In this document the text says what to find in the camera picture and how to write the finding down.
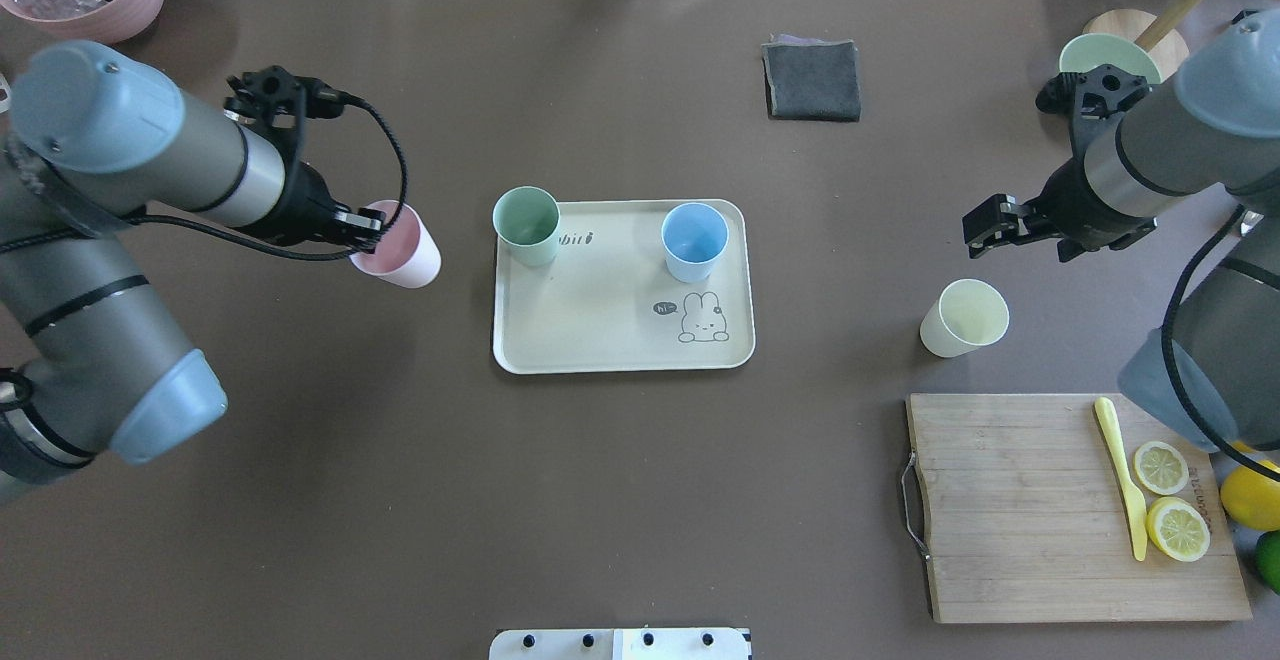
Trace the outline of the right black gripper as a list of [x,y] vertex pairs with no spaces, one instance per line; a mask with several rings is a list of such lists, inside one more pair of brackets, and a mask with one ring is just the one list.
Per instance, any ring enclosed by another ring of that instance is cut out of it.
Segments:
[[1010,194],[992,194],[963,217],[969,258],[1002,246],[1057,240],[1060,262],[1103,249],[1126,249],[1158,226],[1148,215],[1129,215],[1100,198],[1089,183],[1085,153],[1106,130],[1151,92],[1144,75],[1112,64],[1091,72],[1061,72],[1039,90],[1039,113],[1066,116],[1071,159],[1051,174],[1043,191],[1028,203]]

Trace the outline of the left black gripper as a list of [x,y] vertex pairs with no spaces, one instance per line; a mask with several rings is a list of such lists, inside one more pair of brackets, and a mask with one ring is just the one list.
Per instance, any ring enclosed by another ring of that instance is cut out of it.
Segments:
[[221,201],[221,223],[273,246],[303,240],[372,253],[385,233],[387,214],[348,208],[332,198],[315,169],[301,160],[307,119],[343,113],[340,95],[314,77],[282,67],[232,75],[225,116],[239,123],[244,160],[241,177]]

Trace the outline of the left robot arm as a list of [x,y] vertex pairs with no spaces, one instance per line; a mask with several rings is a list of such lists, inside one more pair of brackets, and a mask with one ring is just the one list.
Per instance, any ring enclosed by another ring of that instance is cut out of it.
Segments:
[[207,359],[119,240],[172,224],[261,253],[369,253],[396,223],[332,198],[305,123],[369,101],[282,67],[228,81],[223,109],[87,40],[32,58],[3,136],[3,304],[38,356],[3,370],[3,501],[101,452],[146,463],[227,411]]

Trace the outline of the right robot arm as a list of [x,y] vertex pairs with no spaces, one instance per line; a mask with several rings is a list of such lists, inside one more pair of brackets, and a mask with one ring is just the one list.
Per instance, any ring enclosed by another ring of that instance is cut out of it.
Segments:
[[1148,239],[1197,194],[1225,203],[1157,326],[1120,370],[1140,409],[1207,452],[1277,458],[1277,12],[1231,22],[1166,78],[1121,61],[1064,67],[1041,90],[1070,157],[1032,200],[963,219],[968,253],[1052,240],[1060,262]]

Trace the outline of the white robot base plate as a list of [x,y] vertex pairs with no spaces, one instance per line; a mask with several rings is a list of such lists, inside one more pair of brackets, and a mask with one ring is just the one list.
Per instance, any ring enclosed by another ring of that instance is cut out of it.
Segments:
[[508,629],[489,659],[753,659],[750,632],[732,627]]

